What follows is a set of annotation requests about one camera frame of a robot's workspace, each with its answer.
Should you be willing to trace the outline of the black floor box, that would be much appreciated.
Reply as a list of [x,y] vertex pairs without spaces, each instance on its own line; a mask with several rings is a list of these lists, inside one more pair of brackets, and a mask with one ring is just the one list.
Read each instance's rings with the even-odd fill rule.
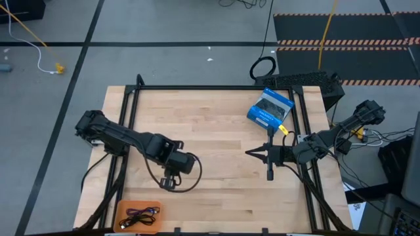
[[40,20],[46,8],[44,0],[0,0],[0,6],[9,10],[20,21]]

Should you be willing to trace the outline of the black aluminium table frame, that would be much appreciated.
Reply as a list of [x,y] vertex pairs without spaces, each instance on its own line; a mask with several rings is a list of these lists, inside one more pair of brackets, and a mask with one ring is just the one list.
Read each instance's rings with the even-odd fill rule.
[[246,117],[260,94],[252,85],[146,85],[132,109],[133,95],[124,86],[108,87],[102,112],[109,120],[118,121],[126,108],[126,125],[182,140],[184,150],[200,159],[177,192],[169,193],[156,184],[162,169],[132,149],[123,199],[160,202],[162,232],[308,233],[306,192],[295,164],[275,168],[268,181],[266,165],[246,154],[267,140],[266,131]]

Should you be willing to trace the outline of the black hazard-striped floor mat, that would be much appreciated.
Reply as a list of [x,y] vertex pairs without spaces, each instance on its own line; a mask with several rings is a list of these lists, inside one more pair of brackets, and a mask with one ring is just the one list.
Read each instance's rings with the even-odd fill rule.
[[274,15],[282,75],[336,72],[344,85],[420,86],[420,11]]

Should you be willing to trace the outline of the black equipment box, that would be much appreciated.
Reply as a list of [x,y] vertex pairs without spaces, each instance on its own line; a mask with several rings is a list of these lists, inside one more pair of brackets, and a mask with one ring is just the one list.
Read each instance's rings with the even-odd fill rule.
[[396,195],[401,195],[412,141],[413,136],[407,135],[379,148],[378,158],[387,177],[390,192]]

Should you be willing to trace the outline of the orange plastic tray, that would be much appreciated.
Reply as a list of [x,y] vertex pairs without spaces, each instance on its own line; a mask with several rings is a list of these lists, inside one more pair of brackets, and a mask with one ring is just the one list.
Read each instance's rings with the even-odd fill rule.
[[117,204],[113,231],[154,235],[161,229],[163,210],[159,201],[121,200]]

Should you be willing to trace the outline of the blue game controller box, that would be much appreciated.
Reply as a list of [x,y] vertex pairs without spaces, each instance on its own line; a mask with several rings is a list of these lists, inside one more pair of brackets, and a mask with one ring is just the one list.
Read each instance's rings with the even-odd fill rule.
[[284,125],[285,118],[294,106],[294,102],[266,87],[256,103],[250,107],[247,118],[266,130],[272,127],[276,133],[280,130],[279,126]]

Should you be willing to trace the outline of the white paper sheet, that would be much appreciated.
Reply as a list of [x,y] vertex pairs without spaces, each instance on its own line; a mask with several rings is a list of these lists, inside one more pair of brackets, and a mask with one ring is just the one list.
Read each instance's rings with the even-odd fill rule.
[[365,207],[366,207],[366,202],[348,204],[352,227],[355,230],[359,230]]

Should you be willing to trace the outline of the black keyboard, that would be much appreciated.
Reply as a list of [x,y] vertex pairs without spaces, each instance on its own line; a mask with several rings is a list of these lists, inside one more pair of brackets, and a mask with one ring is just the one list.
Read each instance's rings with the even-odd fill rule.
[[395,212],[395,217],[396,221],[390,229],[392,236],[420,236],[420,220],[401,209]]

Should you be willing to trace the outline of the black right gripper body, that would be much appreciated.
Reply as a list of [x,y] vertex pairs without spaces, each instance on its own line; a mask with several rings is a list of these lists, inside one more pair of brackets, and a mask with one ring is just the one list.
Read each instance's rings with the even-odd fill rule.
[[266,143],[266,164],[267,172],[266,179],[268,181],[273,181],[274,179],[274,169],[273,165],[277,167],[284,165],[284,160],[286,157],[291,157],[291,147],[286,146],[277,146],[273,144],[274,139],[274,129],[272,127],[267,129],[268,142]]

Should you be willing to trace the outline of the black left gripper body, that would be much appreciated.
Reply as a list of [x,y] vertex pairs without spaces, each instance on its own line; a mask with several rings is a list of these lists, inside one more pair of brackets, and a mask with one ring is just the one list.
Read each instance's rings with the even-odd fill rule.
[[159,182],[160,188],[167,191],[174,191],[175,188],[181,185],[180,172],[172,168],[166,168],[164,170],[164,177]]

